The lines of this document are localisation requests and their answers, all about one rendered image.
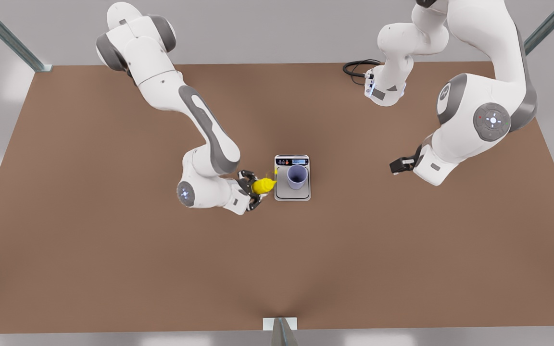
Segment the yellow sauce bottle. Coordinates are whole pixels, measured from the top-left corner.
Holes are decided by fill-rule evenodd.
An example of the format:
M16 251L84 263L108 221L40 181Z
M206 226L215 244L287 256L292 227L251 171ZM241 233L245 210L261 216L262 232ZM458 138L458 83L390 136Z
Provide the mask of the yellow sauce bottle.
M264 178L257 179L253 182L252 191L258 195L266 195L271 190L273 190L273 188L275 188L276 184L277 184L277 181L274 179L271 179L270 177L268 177L268 174L266 174Z

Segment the lavender cup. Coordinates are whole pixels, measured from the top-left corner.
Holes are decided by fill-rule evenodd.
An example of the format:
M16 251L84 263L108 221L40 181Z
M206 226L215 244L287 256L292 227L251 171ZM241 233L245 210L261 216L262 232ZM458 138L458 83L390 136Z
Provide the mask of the lavender cup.
M300 190L308 179L308 170L305 166L295 164L288 168L286 177L292 190Z

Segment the silver digital kitchen scale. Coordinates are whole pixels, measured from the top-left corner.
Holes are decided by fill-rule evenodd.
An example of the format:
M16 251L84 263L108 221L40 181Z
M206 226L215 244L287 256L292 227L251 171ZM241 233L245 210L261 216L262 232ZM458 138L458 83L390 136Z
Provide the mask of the silver digital kitchen scale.
M310 158L307 155L276 155L274 158L274 176L277 184L274 188L275 200L308 201L311 197ZM287 180L289 167L299 164L308 170L308 179L300 190L292 190Z

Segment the silver frame post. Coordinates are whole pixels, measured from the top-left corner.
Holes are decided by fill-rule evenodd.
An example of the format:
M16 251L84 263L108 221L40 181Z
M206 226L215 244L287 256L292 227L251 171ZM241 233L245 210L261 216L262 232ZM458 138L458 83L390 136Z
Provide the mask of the silver frame post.
M529 55L552 31L554 31L554 11L526 39L525 54Z
M7 26L0 21L0 40L4 42L34 72L50 72L52 65L45 65L25 46Z
M293 333L297 329L296 317L263 318L263 331L271 330L271 346L299 346Z

